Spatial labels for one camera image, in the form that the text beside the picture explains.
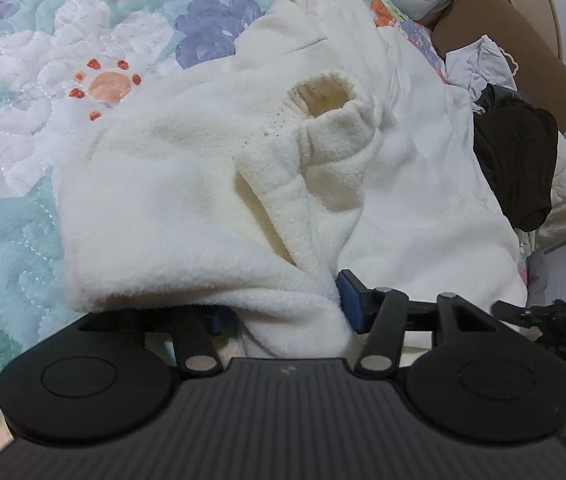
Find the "white fleece garment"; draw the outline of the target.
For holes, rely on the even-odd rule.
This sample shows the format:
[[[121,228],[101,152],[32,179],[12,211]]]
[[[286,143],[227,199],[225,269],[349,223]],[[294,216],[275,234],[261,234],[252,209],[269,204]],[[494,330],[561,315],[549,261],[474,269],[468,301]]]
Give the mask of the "white fleece garment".
[[[79,312],[220,304],[251,356],[348,356],[336,278],[523,304],[469,96],[362,0],[272,0],[100,118],[58,191]]]

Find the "white crumpled cloth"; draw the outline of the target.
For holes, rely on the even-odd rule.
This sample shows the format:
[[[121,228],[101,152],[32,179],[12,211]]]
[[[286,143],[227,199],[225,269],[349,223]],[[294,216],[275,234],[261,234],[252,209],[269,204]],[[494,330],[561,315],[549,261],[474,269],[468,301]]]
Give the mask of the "white crumpled cloth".
[[[519,65],[489,36],[482,35],[465,47],[452,50],[444,58],[447,80],[465,89],[476,102],[489,84],[517,90],[515,76]]]

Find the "floral quilted bedspread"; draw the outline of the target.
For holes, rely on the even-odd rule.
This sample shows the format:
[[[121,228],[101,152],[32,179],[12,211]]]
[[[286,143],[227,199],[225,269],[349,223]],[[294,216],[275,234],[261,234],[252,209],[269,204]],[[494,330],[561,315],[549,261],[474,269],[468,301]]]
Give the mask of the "floral quilted bedspread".
[[[223,58],[272,0],[0,0],[0,370],[74,322],[57,188],[92,122]],[[0,451],[12,436],[0,413]]]

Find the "black garment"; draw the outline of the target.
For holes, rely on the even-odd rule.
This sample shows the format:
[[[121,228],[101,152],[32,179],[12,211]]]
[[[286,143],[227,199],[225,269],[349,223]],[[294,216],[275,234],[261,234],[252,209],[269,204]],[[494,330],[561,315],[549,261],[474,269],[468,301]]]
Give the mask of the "black garment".
[[[554,116],[515,90],[488,84],[474,114],[474,153],[514,229],[539,229],[552,210],[557,162]]]

